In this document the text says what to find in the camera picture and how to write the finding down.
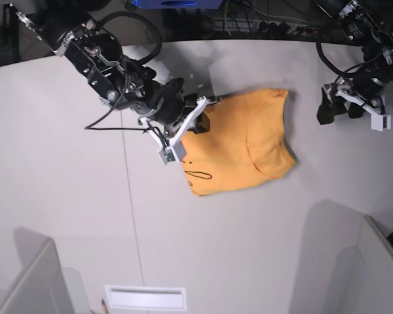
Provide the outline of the grey partition panel left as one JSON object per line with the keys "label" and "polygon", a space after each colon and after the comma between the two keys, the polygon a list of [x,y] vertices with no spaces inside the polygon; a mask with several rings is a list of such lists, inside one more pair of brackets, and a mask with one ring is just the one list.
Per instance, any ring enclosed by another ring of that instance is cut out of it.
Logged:
{"label": "grey partition panel left", "polygon": [[74,313],[55,242],[46,238],[0,297],[0,313]]}

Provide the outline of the white paper label sheet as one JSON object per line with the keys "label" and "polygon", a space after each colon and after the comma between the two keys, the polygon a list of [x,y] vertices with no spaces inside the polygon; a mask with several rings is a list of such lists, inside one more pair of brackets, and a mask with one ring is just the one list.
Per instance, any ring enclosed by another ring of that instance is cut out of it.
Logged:
{"label": "white paper label sheet", "polygon": [[187,311],[185,288],[106,285],[105,291],[113,309]]}

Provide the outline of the grey partition panel right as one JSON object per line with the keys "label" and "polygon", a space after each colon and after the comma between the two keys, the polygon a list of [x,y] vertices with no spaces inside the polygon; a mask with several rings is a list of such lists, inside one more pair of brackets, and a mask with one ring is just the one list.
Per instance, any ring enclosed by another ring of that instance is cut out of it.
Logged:
{"label": "grey partition panel right", "polygon": [[333,269],[322,313],[393,313],[393,248],[366,216]]}

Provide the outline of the pencil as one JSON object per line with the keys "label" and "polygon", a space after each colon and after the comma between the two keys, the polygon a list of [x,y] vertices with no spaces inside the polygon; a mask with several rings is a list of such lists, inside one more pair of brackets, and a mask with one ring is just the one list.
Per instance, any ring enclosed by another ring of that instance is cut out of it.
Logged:
{"label": "pencil", "polygon": [[104,314],[109,314],[109,310],[108,310],[108,308],[107,308],[107,306],[106,306],[105,300],[104,300],[104,299],[101,299],[101,303],[102,303],[103,313],[104,313]]}

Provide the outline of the grey partition panel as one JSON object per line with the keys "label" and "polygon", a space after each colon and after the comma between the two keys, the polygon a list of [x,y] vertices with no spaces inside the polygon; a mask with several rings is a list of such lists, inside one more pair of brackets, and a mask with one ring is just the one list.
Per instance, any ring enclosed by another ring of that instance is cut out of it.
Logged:
{"label": "grey partition panel", "polygon": [[366,216],[333,269],[322,313],[393,313],[393,248]]}
{"label": "grey partition panel", "polygon": [[0,297],[0,313],[74,313],[55,242],[46,238]]}

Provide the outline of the orange yellow T-shirt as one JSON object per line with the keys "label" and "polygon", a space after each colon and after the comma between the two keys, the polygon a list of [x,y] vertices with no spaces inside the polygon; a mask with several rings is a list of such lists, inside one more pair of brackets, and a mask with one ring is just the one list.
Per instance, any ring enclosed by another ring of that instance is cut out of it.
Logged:
{"label": "orange yellow T-shirt", "polygon": [[207,196],[281,179],[296,164],[284,141],[285,89],[226,97],[204,111],[207,133],[187,132],[183,170],[192,193]]}

